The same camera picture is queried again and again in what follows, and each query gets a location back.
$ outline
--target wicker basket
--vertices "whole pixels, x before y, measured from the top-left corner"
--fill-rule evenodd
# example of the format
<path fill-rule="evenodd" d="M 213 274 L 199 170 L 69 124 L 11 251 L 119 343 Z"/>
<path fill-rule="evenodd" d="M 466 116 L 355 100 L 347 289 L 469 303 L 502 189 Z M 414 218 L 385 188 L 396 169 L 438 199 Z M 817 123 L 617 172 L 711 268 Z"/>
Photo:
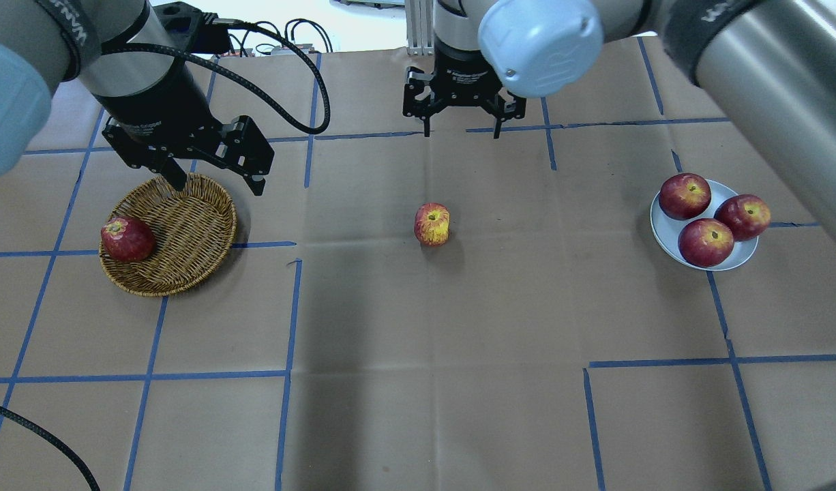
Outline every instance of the wicker basket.
<path fill-rule="evenodd" d="M 109 220 L 134 217 L 151 227 L 157 248 L 146 260 L 115 261 L 100 242 L 106 276 L 126 292 L 162 297 L 196 286 L 218 269 L 237 233 L 237 209 L 227 190 L 201 174 L 188 174 L 182 192 L 163 177 L 132 190 Z"/>

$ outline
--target white wall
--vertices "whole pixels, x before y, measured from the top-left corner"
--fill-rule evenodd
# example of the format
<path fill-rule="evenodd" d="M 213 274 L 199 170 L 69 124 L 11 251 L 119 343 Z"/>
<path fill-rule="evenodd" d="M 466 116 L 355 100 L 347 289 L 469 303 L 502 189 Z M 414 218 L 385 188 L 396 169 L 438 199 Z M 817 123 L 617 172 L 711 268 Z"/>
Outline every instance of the white wall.
<path fill-rule="evenodd" d="M 152 5 L 171 0 L 152 0 Z M 836 13 L 836 0 L 819 0 Z M 378 50 L 406 46 L 406 13 L 402 8 L 376 9 L 353 3 L 343 5 L 334 0 L 187 0 L 204 12 L 218 13 L 222 18 L 238 18 L 258 22 L 268 20 L 284 29 L 293 18 L 308 18 L 324 26 L 337 50 Z M 309 25 L 297 28 L 299 43 L 313 43 L 319 50 L 324 44 Z M 252 34 L 247 46 L 265 42 Z"/>

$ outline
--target wire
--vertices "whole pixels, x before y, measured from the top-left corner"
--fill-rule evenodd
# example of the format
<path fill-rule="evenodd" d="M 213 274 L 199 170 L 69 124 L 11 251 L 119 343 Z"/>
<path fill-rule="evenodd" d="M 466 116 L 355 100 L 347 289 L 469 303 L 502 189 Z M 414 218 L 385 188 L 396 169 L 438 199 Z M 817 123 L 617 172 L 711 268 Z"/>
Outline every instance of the wire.
<path fill-rule="evenodd" d="M 290 27 L 291 24 L 294 24 L 293 27 L 290 27 L 290 40 L 293 41 L 294 40 L 294 31 L 297 30 L 297 25 L 300 25 L 300 24 L 303 24 L 303 23 L 312 25 L 312 27 L 315 28 L 315 31 L 318 31 L 318 34 L 321 36 L 321 40 L 324 41 L 324 49 L 328 53 L 333 53 L 333 42 L 330 40 L 330 36 L 327 34 L 327 31 L 325 31 L 325 29 L 322 28 L 321 25 L 318 24 L 317 22 L 315 22 L 313 20 L 309 20 L 307 18 L 293 18 L 293 19 L 290 19 L 284 25 L 284 37 L 286 37 L 286 38 L 288 37 L 288 28 Z"/>
<path fill-rule="evenodd" d="M 243 56 L 243 53 L 245 52 L 245 43 L 240 41 L 239 38 L 235 37 L 233 34 L 230 35 L 230 38 L 237 42 L 239 46 L 239 56 Z M 234 52 L 233 46 L 230 47 L 230 53 L 237 54 L 236 52 Z"/>
<path fill-rule="evenodd" d="M 91 491 L 100 491 L 100 485 L 97 484 L 97 479 L 93 478 L 93 473 L 91 469 L 88 468 L 87 464 L 85 464 L 84 460 L 81 460 L 81 457 L 78 456 L 75 451 L 72 451 L 72 448 L 67 447 L 60 438 L 52 435 L 47 429 L 44 429 L 42 426 L 37 425 L 36 423 L 32 422 L 29 419 L 25 419 L 12 411 L 7 410 L 6 408 L 0 405 L 0 416 L 7 417 L 7 419 L 11 419 L 18 423 L 29 431 L 34 432 L 35 434 L 42 437 L 45 441 L 49 442 L 51 445 L 54 445 L 57 450 L 59 450 L 63 455 L 72 461 L 72 463 L 78 467 L 78 472 L 82 473 L 84 476 L 85 481 L 87 481 L 88 486 L 91 487 Z"/>
<path fill-rule="evenodd" d="M 279 115 L 284 118 L 290 125 L 298 130 L 302 131 L 306 134 L 319 134 L 323 133 L 327 130 L 328 125 L 330 125 L 330 96 L 327 94 L 327 86 L 324 84 L 324 78 L 321 78 L 321 72 L 318 71 L 317 66 L 312 63 L 312 60 L 309 59 L 305 53 L 302 52 L 299 48 L 291 44 L 290 41 L 285 40 L 282 36 L 275 34 L 275 32 L 268 31 L 263 29 L 262 27 L 258 27 L 257 25 L 253 25 L 250 23 L 237 23 L 228 26 L 231 29 L 244 29 L 247 31 L 253 31 L 261 33 L 265 36 L 273 38 L 277 40 L 279 43 L 282 43 L 283 46 L 286 46 L 288 49 L 292 50 L 303 62 L 306 66 L 309 67 L 309 70 L 312 71 L 312 75 L 315 77 L 315 80 L 318 81 L 318 88 L 321 92 L 321 100 L 322 104 L 324 105 L 324 121 L 321 121 L 321 124 L 315 128 L 309 127 L 308 125 L 302 124 L 301 122 L 297 121 L 293 116 L 291 116 L 278 102 L 275 101 L 274 98 L 269 97 L 268 93 L 263 92 L 260 87 L 257 87 L 249 80 L 246 80 L 243 76 L 236 74 L 235 72 L 231 72 L 224 66 L 216 65 L 209 60 L 202 59 L 196 55 L 191 53 L 185 53 L 183 50 L 177 50 L 175 48 L 171 48 L 169 46 L 160 46 L 160 44 L 146 44 L 146 43 L 128 43 L 122 44 L 122 46 L 116 46 L 113 48 L 109 48 L 104 50 L 103 55 L 107 54 L 115 54 L 115 53 L 157 53 L 157 54 L 165 54 L 166 56 L 171 56 L 173 58 L 183 59 L 185 61 L 190 61 L 194 63 L 194 65 L 200 65 L 203 68 L 207 68 L 216 74 L 223 75 L 224 77 L 237 82 L 241 86 L 245 87 L 247 90 L 255 94 L 257 97 L 262 99 L 264 102 L 268 103 L 268 105 L 275 110 Z"/>
<path fill-rule="evenodd" d="M 279 31 L 279 30 L 278 30 L 278 28 L 277 28 L 277 27 L 275 27 L 275 24 L 272 24 L 272 22 L 269 22 L 269 21 L 267 21 L 267 20 L 262 20 L 262 21 L 260 21 L 260 22 L 256 22 L 256 23 L 255 23 L 255 25 L 257 25 L 257 26 L 264 25 L 264 24 L 269 25 L 269 26 L 271 26 L 272 28 L 274 28 L 274 29 L 275 29 L 275 34 L 278 34 L 279 36 L 281 36 L 282 32 L 281 32 L 281 31 Z M 251 32 L 251 31 L 245 31 L 245 35 L 243 36 L 243 41 L 240 43 L 240 45 L 241 45 L 241 46 L 243 46 L 243 50 L 245 50 L 245 48 L 244 48 L 244 46 L 245 46 L 245 41 L 249 38 L 249 34 L 250 34 L 250 32 Z"/>

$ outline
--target white plate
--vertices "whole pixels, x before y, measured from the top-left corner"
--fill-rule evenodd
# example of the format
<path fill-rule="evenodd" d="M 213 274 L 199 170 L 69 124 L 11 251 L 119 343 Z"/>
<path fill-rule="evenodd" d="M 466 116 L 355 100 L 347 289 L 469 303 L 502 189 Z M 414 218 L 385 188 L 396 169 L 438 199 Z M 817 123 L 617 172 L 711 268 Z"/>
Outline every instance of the white plate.
<path fill-rule="evenodd" d="M 673 220 L 673 218 L 668 217 L 661 209 L 660 202 L 658 201 L 658 196 L 661 193 L 658 192 L 655 195 L 655 201 L 651 203 L 651 230 L 655 233 L 657 243 L 660 243 L 661 248 L 674 260 L 688 265 L 688 267 L 693 267 L 693 269 L 702 271 L 727 271 L 728 269 L 742 265 L 751 258 L 755 249 L 758 248 L 759 237 L 754 237 L 754 239 L 746 240 L 745 242 L 733 243 L 733 252 L 730 253 L 730 257 L 727 257 L 719 265 L 713 265 L 713 267 L 696 267 L 686 261 L 682 257 L 682 252 L 679 252 L 679 233 L 682 232 L 682 229 L 690 222 L 699 220 L 699 218 L 713 218 L 715 210 L 721 206 L 721 203 L 726 201 L 727 198 L 733 198 L 737 194 L 734 190 L 721 183 L 715 183 L 715 181 L 708 179 L 706 181 L 712 190 L 712 201 L 708 203 L 706 211 L 702 212 L 701 215 L 693 217 L 691 220 Z"/>

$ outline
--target apple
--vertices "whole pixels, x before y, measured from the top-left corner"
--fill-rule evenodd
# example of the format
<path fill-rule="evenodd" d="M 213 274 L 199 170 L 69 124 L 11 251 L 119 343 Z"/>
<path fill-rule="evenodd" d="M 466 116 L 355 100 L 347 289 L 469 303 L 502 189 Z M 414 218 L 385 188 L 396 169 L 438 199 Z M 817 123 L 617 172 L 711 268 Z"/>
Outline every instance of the apple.
<path fill-rule="evenodd" d="M 116 261 L 142 261 L 154 251 L 157 239 L 151 227 L 133 217 L 115 217 L 100 230 L 103 248 Z"/>
<path fill-rule="evenodd" d="M 733 232 L 714 218 L 700 218 L 687 224 L 679 234 L 679 252 L 696 267 L 713 267 L 733 252 Z"/>
<path fill-rule="evenodd" d="M 721 203 L 715 219 L 730 227 L 733 240 L 751 240 L 770 226 L 770 207 L 753 194 L 740 194 Z"/>
<path fill-rule="evenodd" d="M 415 236 L 425 246 L 441 246 L 449 240 L 449 209 L 438 203 L 425 203 L 415 214 Z"/>
<path fill-rule="evenodd" d="M 690 220 L 706 211 L 712 201 L 712 190 L 707 181 L 690 172 L 668 178 L 661 186 L 659 205 L 674 220 Z"/>

